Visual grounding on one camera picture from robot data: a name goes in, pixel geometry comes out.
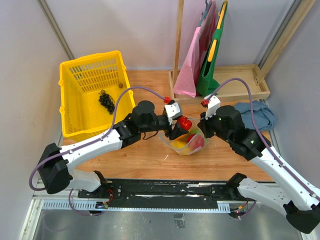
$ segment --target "wooden post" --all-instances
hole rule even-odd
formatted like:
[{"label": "wooden post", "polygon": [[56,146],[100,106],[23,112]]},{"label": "wooden post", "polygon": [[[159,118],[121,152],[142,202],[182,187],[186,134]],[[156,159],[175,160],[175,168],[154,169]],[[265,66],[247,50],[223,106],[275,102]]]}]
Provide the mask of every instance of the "wooden post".
[{"label": "wooden post", "polygon": [[177,14],[176,14],[176,33],[175,33],[175,53],[173,62],[172,81],[173,85],[176,83],[178,77],[178,64],[179,64],[179,52],[180,52],[180,40],[182,29],[182,18],[184,14],[184,0],[178,0]]},{"label": "wooden post", "polygon": [[313,4],[316,0],[302,0],[297,7],[296,11],[292,15],[290,21],[288,22],[287,26],[285,27],[283,33],[281,34],[279,40],[274,45],[274,48],[270,52],[270,55],[266,59],[265,63],[263,64],[260,72],[255,78],[255,82],[259,85],[264,79],[265,76],[268,74],[270,69],[275,64],[276,60],[278,59],[279,55],[285,49],[287,43],[299,27],[302,20],[305,18]]}]

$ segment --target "gray wall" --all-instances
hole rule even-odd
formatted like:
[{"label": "gray wall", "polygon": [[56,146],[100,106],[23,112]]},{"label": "gray wall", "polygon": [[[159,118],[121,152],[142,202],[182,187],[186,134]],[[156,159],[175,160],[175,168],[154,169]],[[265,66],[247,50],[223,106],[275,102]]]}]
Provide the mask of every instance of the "gray wall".
[{"label": "gray wall", "polygon": [[268,105],[278,119],[282,156],[320,188],[320,2],[316,1],[266,82]]},{"label": "gray wall", "polygon": [[[258,64],[293,1],[230,1],[217,65]],[[128,69],[173,68],[178,0],[47,2],[75,58],[120,50]],[[205,6],[184,1],[180,66]]]},{"label": "gray wall", "polygon": [[59,64],[67,58],[35,0],[0,7],[0,233],[18,239],[29,175],[61,134]]}]

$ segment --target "red cap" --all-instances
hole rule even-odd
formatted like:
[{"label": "red cap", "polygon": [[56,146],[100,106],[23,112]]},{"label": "red cap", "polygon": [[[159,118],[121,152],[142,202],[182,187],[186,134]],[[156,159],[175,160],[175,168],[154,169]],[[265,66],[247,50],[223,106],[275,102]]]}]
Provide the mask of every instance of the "red cap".
[{"label": "red cap", "polygon": [[201,102],[201,105],[205,108],[205,107],[208,107],[208,104],[209,104],[209,101],[207,99],[204,99],[202,102]]},{"label": "red cap", "polygon": [[179,117],[177,123],[180,123],[180,126],[185,130],[189,130],[192,127],[192,122],[186,116]]},{"label": "red cap", "polygon": [[171,98],[168,96],[165,96],[163,102],[166,104],[169,104],[171,102]]}]

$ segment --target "yellow basket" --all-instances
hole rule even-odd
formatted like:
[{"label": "yellow basket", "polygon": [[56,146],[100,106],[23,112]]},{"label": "yellow basket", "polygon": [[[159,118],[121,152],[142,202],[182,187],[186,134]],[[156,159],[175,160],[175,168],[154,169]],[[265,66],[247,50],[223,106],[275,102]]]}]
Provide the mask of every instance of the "yellow basket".
[{"label": "yellow basket", "polygon": [[[78,142],[111,126],[113,114],[100,104],[100,91],[105,90],[115,102],[130,87],[119,51],[96,53],[61,63],[59,85],[62,133],[65,138]],[[133,107],[135,101],[130,90],[121,98],[115,122],[123,120]]]}]

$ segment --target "wooden rack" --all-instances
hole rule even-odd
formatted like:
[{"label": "wooden rack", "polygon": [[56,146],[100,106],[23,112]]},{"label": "wooden rack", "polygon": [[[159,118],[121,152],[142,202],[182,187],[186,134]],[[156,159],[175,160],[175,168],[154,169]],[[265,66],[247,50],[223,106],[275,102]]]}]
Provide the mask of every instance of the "wooden rack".
[{"label": "wooden rack", "polygon": [[[297,30],[298,26],[305,18],[316,0],[301,0],[296,11],[287,23],[284,31],[270,52],[265,63],[261,69],[256,64],[246,65],[231,65],[231,66],[218,66],[214,69],[213,78],[218,83],[223,83],[225,80],[230,78],[241,78],[246,81],[252,92],[252,98],[254,100],[266,99],[270,95],[269,88],[265,81],[265,76],[271,70],[272,66],[276,62],[281,52],[286,47],[287,43]],[[177,18],[176,18],[176,36],[175,36],[175,54],[173,70],[169,71],[169,86],[170,86],[170,97],[181,104],[194,104],[200,103],[203,100],[202,96],[190,97],[187,95],[179,95],[174,93],[174,85],[176,83],[179,70],[179,53],[180,53],[180,41],[181,41],[181,30],[182,20],[184,11],[184,0],[178,0],[177,7]],[[228,83],[219,91],[219,99],[223,101],[243,101],[248,100],[248,93],[241,82],[232,81]]]}]

